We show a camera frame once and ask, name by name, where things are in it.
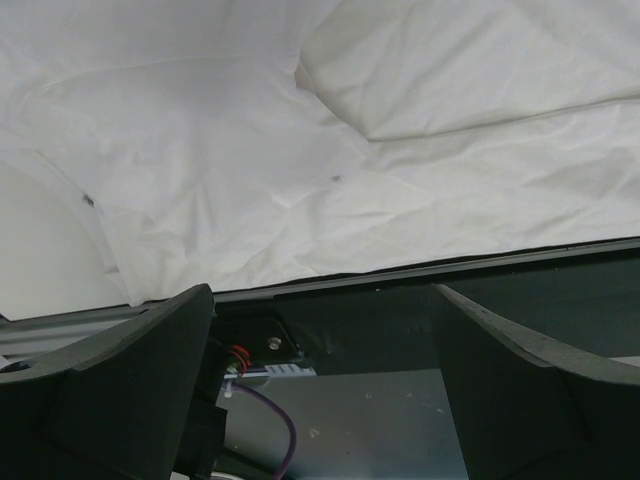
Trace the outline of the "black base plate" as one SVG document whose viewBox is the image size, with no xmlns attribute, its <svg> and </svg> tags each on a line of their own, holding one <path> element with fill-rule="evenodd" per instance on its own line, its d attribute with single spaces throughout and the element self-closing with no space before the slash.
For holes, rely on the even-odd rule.
<svg viewBox="0 0 640 480">
<path fill-rule="evenodd" d="M 280 321 L 320 375 L 433 369 L 432 288 L 605 357 L 639 353 L 635 238 L 219 293 L 220 321 Z"/>
</svg>

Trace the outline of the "white t shirt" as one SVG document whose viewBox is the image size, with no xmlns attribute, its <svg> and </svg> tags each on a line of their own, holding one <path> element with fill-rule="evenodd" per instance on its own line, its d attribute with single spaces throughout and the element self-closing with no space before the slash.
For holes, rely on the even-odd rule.
<svg viewBox="0 0 640 480">
<path fill-rule="evenodd" d="M 639 232 L 635 1 L 5 1 L 11 320 Z"/>
</svg>

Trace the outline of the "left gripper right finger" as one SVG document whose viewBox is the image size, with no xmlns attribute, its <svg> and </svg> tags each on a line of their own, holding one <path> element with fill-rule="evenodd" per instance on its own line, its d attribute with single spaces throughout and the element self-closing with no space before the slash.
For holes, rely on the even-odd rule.
<svg viewBox="0 0 640 480">
<path fill-rule="evenodd" d="M 432 289 L 431 329 L 471 479 L 636 479 L 639 369 Z"/>
</svg>

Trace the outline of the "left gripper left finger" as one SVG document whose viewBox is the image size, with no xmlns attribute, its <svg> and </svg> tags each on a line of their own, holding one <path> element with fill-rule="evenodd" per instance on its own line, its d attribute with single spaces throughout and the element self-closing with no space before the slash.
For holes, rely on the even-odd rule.
<svg viewBox="0 0 640 480">
<path fill-rule="evenodd" d="M 1 371 L 4 479 L 167 479 L 212 320 L 198 285 Z"/>
</svg>

